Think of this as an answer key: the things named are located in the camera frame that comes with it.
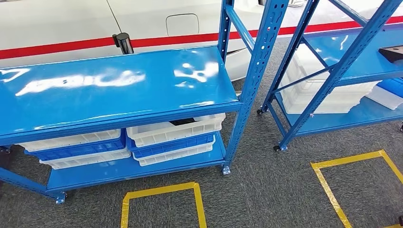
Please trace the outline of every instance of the caster wheel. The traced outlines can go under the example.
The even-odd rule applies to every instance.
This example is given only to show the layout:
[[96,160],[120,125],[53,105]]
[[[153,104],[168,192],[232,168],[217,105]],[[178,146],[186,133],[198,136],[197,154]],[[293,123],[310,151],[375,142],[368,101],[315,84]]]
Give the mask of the caster wheel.
[[281,148],[279,145],[277,145],[277,146],[273,146],[273,150],[276,152],[279,152],[279,151],[281,151]]

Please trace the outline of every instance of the white plastic crate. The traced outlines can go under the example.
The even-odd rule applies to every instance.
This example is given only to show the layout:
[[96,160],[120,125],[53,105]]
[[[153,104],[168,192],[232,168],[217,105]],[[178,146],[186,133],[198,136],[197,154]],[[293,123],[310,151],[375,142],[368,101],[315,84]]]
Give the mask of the white plastic crate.
[[[315,96],[315,93],[301,92],[295,85],[280,91],[280,93],[288,114],[301,114]],[[366,94],[367,92],[331,93],[326,96],[315,113],[348,113],[352,107],[360,103],[361,98]]]
[[120,137],[120,129],[20,143],[29,152],[93,143]]
[[133,158],[139,161],[140,166],[151,165],[155,163],[165,162],[172,159],[178,159],[182,157],[187,157],[199,153],[209,152],[213,150],[213,144],[215,143],[215,136],[213,142],[201,144],[197,146],[191,146],[175,151],[169,151],[165,153],[160,153],[152,156],[142,157],[137,159],[134,155]]
[[[323,68],[325,67],[312,53],[312,51],[309,50],[309,48],[305,44],[300,44],[298,49],[295,51],[290,64],[287,67],[288,79],[290,82],[294,82],[308,75],[311,75]],[[321,73],[315,77],[296,84],[296,87],[301,92],[316,93],[326,81],[327,77],[329,77],[329,75],[329,72]],[[378,82],[340,86],[334,88],[332,93],[348,93],[352,91],[369,93]]]
[[127,135],[136,147],[143,147],[171,140],[221,130],[225,113],[195,117],[196,122],[175,126],[170,122],[128,127]]
[[52,166],[53,169],[64,169],[70,168],[79,165],[88,165],[99,162],[108,162],[123,158],[128,158],[132,155],[132,153],[127,149],[123,148],[117,151],[108,151],[101,153],[92,153],[68,158],[60,158],[49,161],[39,160],[39,163],[46,164]]
[[[284,73],[280,87],[286,86],[323,68],[324,66],[308,47],[301,44]],[[288,114],[301,114],[328,76],[329,73],[324,72],[281,90],[280,93],[286,112]],[[336,87],[326,96],[320,106],[315,110],[315,113],[348,113],[352,107],[360,103],[362,97],[371,92],[372,88],[377,83],[378,82],[370,82]]]
[[399,97],[385,89],[382,89],[379,86],[375,86],[372,89],[372,92],[370,94],[367,94],[366,97],[391,110],[395,110],[398,106],[403,104],[402,97]]

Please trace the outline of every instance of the yellow tape marking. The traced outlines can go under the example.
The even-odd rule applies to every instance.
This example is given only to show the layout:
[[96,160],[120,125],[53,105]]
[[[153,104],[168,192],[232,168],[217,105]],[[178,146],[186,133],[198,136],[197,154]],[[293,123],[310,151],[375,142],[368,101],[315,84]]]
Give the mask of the yellow tape marking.
[[[371,159],[371,158],[379,158],[379,157],[383,157],[385,159],[386,163],[389,165],[389,167],[393,170],[393,172],[395,173],[397,178],[399,178],[400,182],[403,184],[402,173],[397,169],[396,165],[393,163],[393,161],[389,158],[389,156],[386,154],[386,152],[384,150],[354,155],[354,156],[345,157],[345,158],[338,158],[338,159],[329,160],[329,161],[322,161],[322,162],[316,162],[316,163],[311,162],[311,166],[312,166],[313,170],[315,171],[320,184],[322,185],[323,189],[325,190],[325,193],[326,193],[327,197],[329,198],[330,203],[332,204],[337,215],[339,216],[344,227],[346,227],[346,228],[351,228],[351,224],[348,221],[347,216],[341,209],[339,203],[337,202],[332,190],[330,189],[329,185],[327,184],[325,177],[323,176],[320,169],[326,168],[326,167],[342,165],[342,164],[348,164],[348,163],[352,163],[352,162],[358,162],[358,161],[367,160],[367,159]],[[385,228],[400,228],[400,227],[401,226],[399,224],[396,224],[396,225],[388,226]]]
[[206,218],[204,216],[202,194],[200,192],[200,185],[195,182],[176,184],[176,185],[159,187],[159,188],[154,188],[154,189],[132,191],[132,192],[126,193],[125,197],[123,198],[123,203],[122,203],[122,218],[121,218],[121,222],[120,222],[120,227],[127,228],[127,226],[128,226],[129,200],[130,199],[140,198],[140,197],[144,197],[144,196],[158,195],[158,194],[174,192],[174,191],[187,190],[187,189],[193,189],[193,192],[194,192],[194,197],[196,200],[197,216],[199,218],[199,226],[201,228],[207,228]]

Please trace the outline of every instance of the shelf foot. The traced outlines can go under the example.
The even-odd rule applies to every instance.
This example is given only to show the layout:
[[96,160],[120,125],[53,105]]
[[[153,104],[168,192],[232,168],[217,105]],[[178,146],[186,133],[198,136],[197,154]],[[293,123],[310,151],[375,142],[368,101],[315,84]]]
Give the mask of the shelf foot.
[[56,197],[56,204],[62,204],[66,201],[67,193],[65,191],[61,192],[60,195]]
[[258,109],[258,110],[256,110],[256,113],[257,113],[258,115],[262,115],[262,114],[264,113],[264,111],[262,111],[261,109]]
[[10,153],[10,148],[11,148],[11,146],[0,146],[0,153],[9,154]]
[[273,146],[273,150],[276,151],[276,152],[286,151],[287,149],[288,149],[288,147],[286,147],[286,146],[281,146],[281,147],[279,145]]
[[231,173],[230,167],[229,166],[225,166],[222,168],[222,174],[224,175],[228,175]]

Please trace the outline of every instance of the car door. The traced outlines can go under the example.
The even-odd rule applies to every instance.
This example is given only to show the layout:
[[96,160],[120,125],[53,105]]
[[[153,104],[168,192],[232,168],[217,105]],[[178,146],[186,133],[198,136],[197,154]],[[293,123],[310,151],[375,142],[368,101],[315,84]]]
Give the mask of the car door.
[[0,67],[121,54],[106,0],[2,0],[0,31]]

